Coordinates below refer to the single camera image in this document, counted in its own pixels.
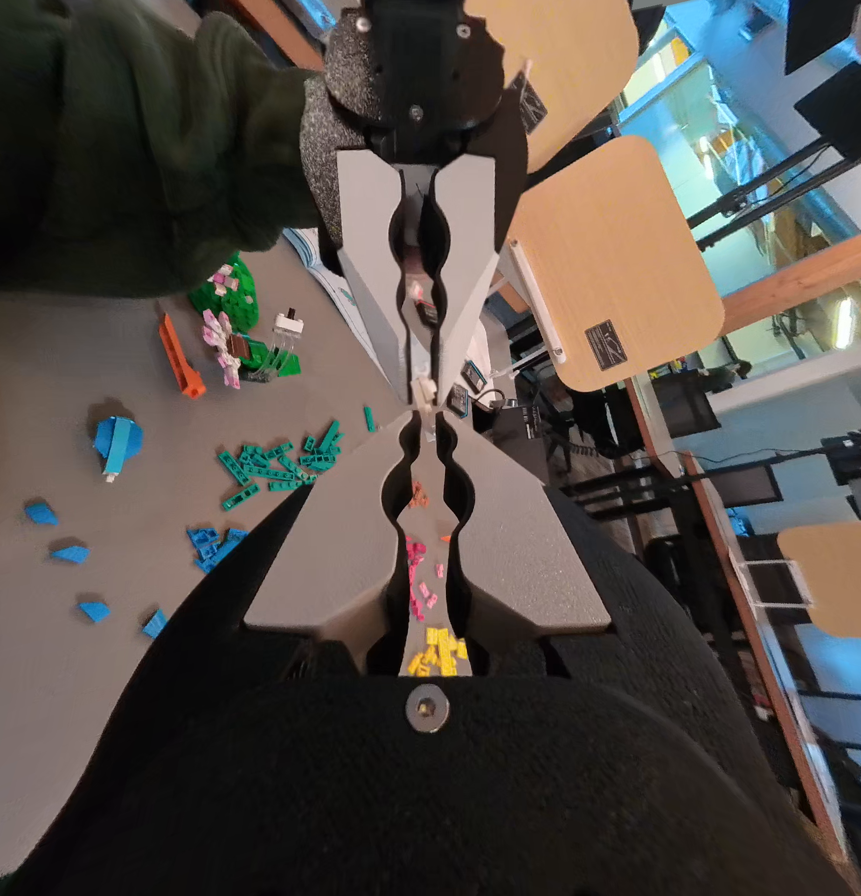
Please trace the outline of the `pile of teal lego bricks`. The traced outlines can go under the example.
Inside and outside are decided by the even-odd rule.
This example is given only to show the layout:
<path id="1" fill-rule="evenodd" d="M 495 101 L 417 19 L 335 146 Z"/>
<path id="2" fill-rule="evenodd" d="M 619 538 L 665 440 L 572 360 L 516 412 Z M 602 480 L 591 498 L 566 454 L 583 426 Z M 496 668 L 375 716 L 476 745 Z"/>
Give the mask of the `pile of teal lego bricks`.
<path id="1" fill-rule="evenodd" d="M 322 432 L 305 434 L 301 442 L 268 447 L 246 442 L 234 451 L 223 448 L 215 458 L 230 486 L 221 510 L 231 512 L 261 494 L 285 497 L 315 485 L 340 461 L 344 438 L 341 422 L 333 419 Z"/>

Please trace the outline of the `instruction booklet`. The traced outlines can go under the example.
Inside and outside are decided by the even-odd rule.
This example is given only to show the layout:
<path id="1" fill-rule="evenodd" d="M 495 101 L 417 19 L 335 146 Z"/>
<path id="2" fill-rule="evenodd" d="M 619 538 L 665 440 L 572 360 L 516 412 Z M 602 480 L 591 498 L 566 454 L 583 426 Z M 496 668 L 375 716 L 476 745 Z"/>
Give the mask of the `instruction booklet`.
<path id="1" fill-rule="evenodd" d="M 299 255 L 304 268 L 344 318 L 357 342 L 360 343 L 376 367 L 381 369 L 380 361 L 369 339 L 368 331 L 355 302 L 354 294 L 346 279 L 331 272 L 321 260 L 318 230 L 285 228 L 283 236 Z"/>

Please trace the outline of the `black equipment case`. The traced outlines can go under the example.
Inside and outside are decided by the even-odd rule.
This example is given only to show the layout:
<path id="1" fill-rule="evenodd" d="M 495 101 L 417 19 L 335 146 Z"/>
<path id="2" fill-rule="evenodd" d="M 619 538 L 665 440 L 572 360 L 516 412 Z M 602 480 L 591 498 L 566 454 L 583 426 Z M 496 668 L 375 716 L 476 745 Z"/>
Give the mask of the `black equipment case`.
<path id="1" fill-rule="evenodd" d="M 549 463 L 540 410 L 534 405 L 503 407 L 492 429 L 493 443 L 522 468 L 549 484 Z"/>

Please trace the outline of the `blue lego wing assembly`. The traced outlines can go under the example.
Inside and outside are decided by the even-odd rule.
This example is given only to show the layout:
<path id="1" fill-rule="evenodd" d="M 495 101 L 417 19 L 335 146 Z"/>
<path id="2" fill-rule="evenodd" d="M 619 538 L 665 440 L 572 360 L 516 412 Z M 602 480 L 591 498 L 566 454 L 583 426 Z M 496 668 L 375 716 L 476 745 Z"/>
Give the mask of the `blue lego wing assembly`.
<path id="1" fill-rule="evenodd" d="M 111 416 L 97 424 L 93 448 L 103 461 L 104 482 L 112 484 L 123 472 L 127 460 L 137 456 L 143 444 L 143 430 L 134 420 Z"/>

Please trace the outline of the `black monitor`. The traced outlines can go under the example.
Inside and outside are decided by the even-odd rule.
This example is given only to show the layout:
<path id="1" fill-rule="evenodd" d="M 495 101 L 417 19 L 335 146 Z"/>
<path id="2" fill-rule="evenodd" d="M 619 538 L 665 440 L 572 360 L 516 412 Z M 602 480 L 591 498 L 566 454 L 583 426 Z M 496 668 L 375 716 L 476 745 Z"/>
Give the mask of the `black monitor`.
<path id="1" fill-rule="evenodd" d="M 672 439 L 722 427 L 708 397 L 711 377 L 699 371 L 659 376 L 651 380 L 665 425 Z"/>

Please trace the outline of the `pile of yellow lego bricks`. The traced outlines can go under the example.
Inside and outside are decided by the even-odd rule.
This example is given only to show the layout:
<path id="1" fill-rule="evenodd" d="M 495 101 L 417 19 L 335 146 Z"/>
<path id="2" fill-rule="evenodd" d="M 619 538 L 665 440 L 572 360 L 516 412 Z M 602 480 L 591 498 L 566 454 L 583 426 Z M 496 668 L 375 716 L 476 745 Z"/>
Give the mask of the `pile of yellow lego bricks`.
<path id="1" fill-rule="evenodd" d="M 465 639 L 456 638 L 447 628 L 426 628 L 424 646 L 407 658 L 405 674 L 411 678 L 457 678 L 470 674 Z"/>

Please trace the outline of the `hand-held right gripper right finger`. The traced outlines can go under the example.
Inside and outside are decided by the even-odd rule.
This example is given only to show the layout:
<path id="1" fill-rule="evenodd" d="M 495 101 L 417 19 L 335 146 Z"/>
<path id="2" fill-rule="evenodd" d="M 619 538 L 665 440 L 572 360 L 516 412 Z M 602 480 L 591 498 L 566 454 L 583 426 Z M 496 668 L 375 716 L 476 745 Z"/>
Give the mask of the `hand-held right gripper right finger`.
<path id="1" fill-rule="evenodd" d="M 456 519 L 447 612 L 488 652 L 602 633 L 611 615 L 543 483 L 451 413 L 436 415 L 443 500 Z"/>

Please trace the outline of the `green lego flower model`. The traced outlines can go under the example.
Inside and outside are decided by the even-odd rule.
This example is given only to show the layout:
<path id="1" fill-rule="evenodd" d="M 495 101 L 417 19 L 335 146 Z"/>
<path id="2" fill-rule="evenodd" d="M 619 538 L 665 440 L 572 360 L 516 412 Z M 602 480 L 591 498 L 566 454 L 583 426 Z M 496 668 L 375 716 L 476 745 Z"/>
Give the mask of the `green lego flower model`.
<path id="1" fill-rule="evenodd" d="M 238 253 L 188 291 L 187 299 L 201 319 L 202 341 L 215 353 L 226 387 L 238 390 L 242 382 L 266 384 L 301 375 L 297 346 L 303 320 L 290 308 L 275 316 L 267 341 L 254 336 L 259 323 L 255 281 Z"/>

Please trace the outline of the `pile of pink lego bricks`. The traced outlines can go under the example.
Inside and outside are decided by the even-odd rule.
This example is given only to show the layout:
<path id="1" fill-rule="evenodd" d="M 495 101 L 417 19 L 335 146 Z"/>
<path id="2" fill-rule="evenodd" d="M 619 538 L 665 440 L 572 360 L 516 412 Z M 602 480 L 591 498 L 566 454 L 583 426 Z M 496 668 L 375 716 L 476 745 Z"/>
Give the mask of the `pile of pink lego bricks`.
<path id="1" fill-rule="evenodd" d="M 446 581 L 446 541 L 425 543 L 410 536 L 405 538 L 409 608 L 418 623 L 429 620 L 440 609 Z"/>

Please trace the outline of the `orange brick separator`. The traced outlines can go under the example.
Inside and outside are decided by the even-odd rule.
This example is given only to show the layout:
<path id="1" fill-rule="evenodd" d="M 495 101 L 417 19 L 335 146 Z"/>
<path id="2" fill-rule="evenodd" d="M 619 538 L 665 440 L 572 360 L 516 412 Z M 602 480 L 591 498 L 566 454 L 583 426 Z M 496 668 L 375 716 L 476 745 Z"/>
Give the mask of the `orange brick separator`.
<path id="1" fill-rule="evenodd" d="M 160 316 L 158 334 L 181 394 L 192 400 L 204 396 L 207 389 L 201 374 L 185 356 L 174 323 L 167 313 Z"/>

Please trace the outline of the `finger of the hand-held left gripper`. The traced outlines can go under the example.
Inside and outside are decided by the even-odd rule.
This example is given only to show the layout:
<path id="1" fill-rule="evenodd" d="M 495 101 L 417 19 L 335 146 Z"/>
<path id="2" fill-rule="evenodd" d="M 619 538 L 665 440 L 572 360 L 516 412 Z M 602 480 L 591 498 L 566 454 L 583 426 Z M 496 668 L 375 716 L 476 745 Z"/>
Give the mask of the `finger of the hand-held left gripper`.
<path id="1" fill-rule="evenodd" d="M 410 331 L 401 313 L 404 274 L 391 240 L 403 203 L 403 179 L 369 150 L 337 151 L 336 168 L 338 260 L 381 369 L 396 396 L 410 406 Z"/>
<path id="2" fill-rule="evenodd" d="M 459 378 L 498 253 L 495 237 L 495 161 L 464 154 L 434 175 L 429 200 L 442 233 L 431 280 L 438 328 L 433 342 L 437 405 Z"/>

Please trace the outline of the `person's left forearm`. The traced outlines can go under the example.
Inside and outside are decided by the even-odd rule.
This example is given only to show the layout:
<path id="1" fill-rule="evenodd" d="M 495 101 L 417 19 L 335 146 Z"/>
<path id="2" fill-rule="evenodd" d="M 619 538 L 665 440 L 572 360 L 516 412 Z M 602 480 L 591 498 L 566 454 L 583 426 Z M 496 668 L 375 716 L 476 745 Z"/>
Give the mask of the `person's left forearm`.
<path id="1" fill-rule="evenodd" d="M 188 291 L 314 228 L 304 85 L 234 19 L 0 2 L 0 293 Z"/>

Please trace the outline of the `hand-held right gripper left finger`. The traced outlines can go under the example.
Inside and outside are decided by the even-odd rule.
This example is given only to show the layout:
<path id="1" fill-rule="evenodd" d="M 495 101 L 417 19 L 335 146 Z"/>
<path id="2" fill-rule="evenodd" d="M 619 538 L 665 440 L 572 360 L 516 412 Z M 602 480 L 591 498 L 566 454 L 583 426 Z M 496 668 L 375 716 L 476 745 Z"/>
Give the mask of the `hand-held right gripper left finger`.
<path id="1" fill-rule="evenodd" d="M 250 629 L 340 642 L 399 668 L 410 620 L 405 534 L 413 498 L 407 410 L 313 485 L 244 616 Z"/>

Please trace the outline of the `pile of blue lego bricks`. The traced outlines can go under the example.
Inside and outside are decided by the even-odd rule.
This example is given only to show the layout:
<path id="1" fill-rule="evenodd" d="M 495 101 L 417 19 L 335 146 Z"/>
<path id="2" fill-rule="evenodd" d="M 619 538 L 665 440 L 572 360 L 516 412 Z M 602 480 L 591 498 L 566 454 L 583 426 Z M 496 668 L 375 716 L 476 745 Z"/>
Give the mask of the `pile of blue lego bricks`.
<path id="1" fill-rule="evenodd" d="M 187 529 L 186 536 L 195 553 L 194 566 L 203 575 L 212 573 L 249 534 L 246 530 L 235 528 L 229 528 L 223 533 L 214 528 Z"/>

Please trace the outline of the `black studio light stand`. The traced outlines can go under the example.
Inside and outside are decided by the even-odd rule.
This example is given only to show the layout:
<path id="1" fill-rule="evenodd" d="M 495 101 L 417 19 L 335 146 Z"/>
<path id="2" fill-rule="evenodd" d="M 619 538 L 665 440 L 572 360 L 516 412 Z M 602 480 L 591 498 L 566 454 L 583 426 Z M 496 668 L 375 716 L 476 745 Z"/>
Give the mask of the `black studio light stand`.
<path id="1" fill-rule="evenodd" d="M 844 66 L 794 109 L 817 139 L 689 216 L 690 230 L 716 216 L 728 220 L 695 241 L 701 252 L 861 165 L 861 63 Z"/>

